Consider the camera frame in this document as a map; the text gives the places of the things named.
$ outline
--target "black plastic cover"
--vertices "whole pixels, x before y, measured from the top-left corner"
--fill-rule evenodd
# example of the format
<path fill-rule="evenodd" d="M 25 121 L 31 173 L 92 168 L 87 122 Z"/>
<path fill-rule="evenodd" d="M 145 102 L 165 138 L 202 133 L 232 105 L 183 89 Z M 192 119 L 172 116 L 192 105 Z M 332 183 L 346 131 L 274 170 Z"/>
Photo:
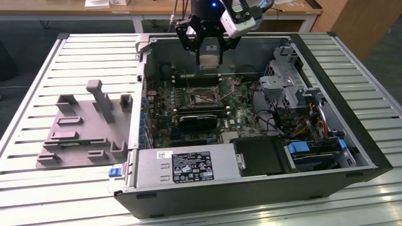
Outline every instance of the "black plastic cover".
<path fill-rule="evenodd" d="M 291 173 L 282 139 L 275 137 L 246 137 L 231 140 L 236 154 L 243 155 L 246 168 L 240 176 Z"/>

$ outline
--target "blue latch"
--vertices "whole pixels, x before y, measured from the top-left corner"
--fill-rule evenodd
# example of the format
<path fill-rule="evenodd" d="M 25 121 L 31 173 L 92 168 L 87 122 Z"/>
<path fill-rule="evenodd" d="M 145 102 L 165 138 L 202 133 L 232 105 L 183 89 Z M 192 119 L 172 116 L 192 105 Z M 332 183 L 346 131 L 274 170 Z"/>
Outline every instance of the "blue latch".
<path fill-rule="evenodd" d="M 342 150 L 344 150 L 347 148 L 344 140 L 339 139 L 338 144 L 339 144 Z"/>
<path fill-rule="evenodd" d="M 292 142 L 290 145 L 287 145 L 287 149 L 291 154 L 299 152 L 310 152 L 308 144 L 306 141 Z"/>
<path fill-rule="evenodd" d="M 116 178 L 121 176 L 121 168 L 111 168 L 108 170 L 108 177 L 109 178 Z"/>

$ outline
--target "sticker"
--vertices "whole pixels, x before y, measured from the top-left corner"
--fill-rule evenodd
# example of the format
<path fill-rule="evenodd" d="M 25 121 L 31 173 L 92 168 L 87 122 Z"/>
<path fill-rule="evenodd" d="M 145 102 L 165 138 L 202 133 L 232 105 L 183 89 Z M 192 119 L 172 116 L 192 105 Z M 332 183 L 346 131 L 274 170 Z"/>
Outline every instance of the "sticker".
<path fill-rule="evenodd" d="M 176 184 L 214 180 L 210 152 L 173 154 L 171 162 Z"/>
<path fill-rule="evenodd" d="M 113 14 L 129 14 L 129 11 L 112 11 Z"/>
<path fill-rule="evenodd" d="M 59 144 L 61 147 L 67 146 L 80 146 L 80 143 L 67 143 L 67 144 Z"/>
<path fill-rule="evenodd" d="M 156 158 L 157 159 L 169 159 L 172 154 L 173 154 L 173 151 L 160 151 L 160 152 L 156 152 Z"/>
<path fill-rule="evenodd" d="M 216 51 L 218 50 L 218 46 L 207 46 L 207 51 Z"/>

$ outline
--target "power supply label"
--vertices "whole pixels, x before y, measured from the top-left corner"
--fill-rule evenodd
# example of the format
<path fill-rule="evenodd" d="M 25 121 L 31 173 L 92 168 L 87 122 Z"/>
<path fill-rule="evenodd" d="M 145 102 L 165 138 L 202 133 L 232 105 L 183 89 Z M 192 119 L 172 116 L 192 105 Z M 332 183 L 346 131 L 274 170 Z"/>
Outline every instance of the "power supply label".
<path fill-rule="evenodd" d="M 172 154 L 171 162 L 176 184 L 214 180 L 210 152 Z"/>

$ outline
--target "metal table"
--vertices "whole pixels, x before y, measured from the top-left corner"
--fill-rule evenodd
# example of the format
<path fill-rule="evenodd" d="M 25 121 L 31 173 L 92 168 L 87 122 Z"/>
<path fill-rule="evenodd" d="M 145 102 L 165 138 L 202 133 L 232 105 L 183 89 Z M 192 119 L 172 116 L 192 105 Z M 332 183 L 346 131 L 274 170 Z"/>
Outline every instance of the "metal table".
<path fill-rule="evenodd" d="M 111 98 L 136 85 L 136 34 L 61 37 L 0 141 L 1 225 L 390 225 L 402 220 L 402 109 L 336 37 L 300 34 L 394 166 L 328 198 L 276 203 L 165 219 L 139 220 L 112 197 L 108 169 L 35 168 L 60 94 L 89 100 L 87 79 L 101 79 Z"/>

